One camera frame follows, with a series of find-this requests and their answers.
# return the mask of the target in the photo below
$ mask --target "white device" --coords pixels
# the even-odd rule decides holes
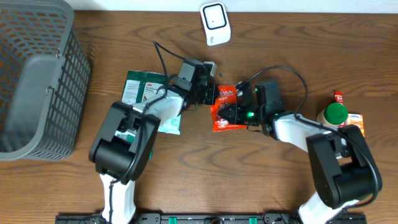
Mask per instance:
[[[231,38],[226,9],[223,3],[213,2],[200,8],[203,29],[205,30],[207,45],[213,46],[228,42]]]

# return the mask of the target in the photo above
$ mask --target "plastic bottle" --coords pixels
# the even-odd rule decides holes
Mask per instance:
[[[347,120],[347,117],[348,110],[344,105],[332,103],[318,114],[317,121],[327,126],[338,127]]]

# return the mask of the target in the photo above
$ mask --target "green light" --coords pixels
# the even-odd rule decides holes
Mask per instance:
[[[248,118],[252,118],[254,116],[253,112],[248,112]]]

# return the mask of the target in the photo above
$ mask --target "white label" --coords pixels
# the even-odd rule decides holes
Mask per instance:
[[[144,94],[142,94],[142,99],[141,101],[146,101],[149,98],[153,97],[156,95],[157,90],[162,86],[162,84],[159,83],[150,83],[147,82],[145,84],[145,88],[144,88]]]
[[[140,81],[127,80],[124,87],[122,102],[129,105],[136,103]]]

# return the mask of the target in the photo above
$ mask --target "orange package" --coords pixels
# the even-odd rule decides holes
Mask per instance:
[[[246,125],[229,124],[227,120],[218,116],[218,111],[225,106],[237,102],[236,88],[230,85],[219,85],[218,91],[220,92],[214,105],[210,106],[211,117],[213,118],[213,131],[226,131],[235,130],[239,128],[246,128]]]

